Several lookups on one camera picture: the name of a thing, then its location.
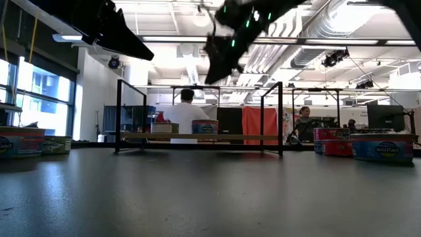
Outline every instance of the computer monitor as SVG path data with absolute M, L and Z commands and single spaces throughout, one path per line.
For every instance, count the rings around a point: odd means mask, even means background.
M 400 105 L 367 105 L 370 129 L 390 128 L 395 132 L 405 129 L 404 111 Z

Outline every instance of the red can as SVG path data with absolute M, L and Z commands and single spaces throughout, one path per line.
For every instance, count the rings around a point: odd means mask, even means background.
M 323 155 L 336 157 L 352 157 L 353 143 L 351 140 L 324 140 Z
M 348 128 L 315 128 L 314 140 L 349 140 Z

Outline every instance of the white shirt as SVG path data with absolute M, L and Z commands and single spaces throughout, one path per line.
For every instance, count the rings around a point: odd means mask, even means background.
M 191 121 L 209 119 L 203 110 L 190 103 L 179 103 L 164 112 L 164 119 L 178 124 L 180 134 L 191 134 Z M 197 144 L 197 139 L 171 139 L 171 144 Z

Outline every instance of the man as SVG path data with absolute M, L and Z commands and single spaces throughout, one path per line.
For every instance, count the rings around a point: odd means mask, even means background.
M 182 90 L 182 102 L 173 105 L 164 112 L 165 120 L 179 124 L 180 134 L 191 134 L 192 120 L 209 119 L 200 107 L 191 104 L 194 95 L 193 90 Z M 171 144 L 197 144 L 197 139 L 171 139 Z

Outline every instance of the orange curtain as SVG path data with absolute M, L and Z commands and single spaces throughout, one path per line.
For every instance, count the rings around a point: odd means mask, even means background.
M 260 109 L 252 107 L 243 108 L 243 134 L 260 135 Z M 276 126 L 276 109 L 264 109 L 264 135 L 278 135 Z M 259 145 L 258 140 L 245 140 L 244 144 Z M 264 145 L 277 145 L 278 141 L 264 141 Z

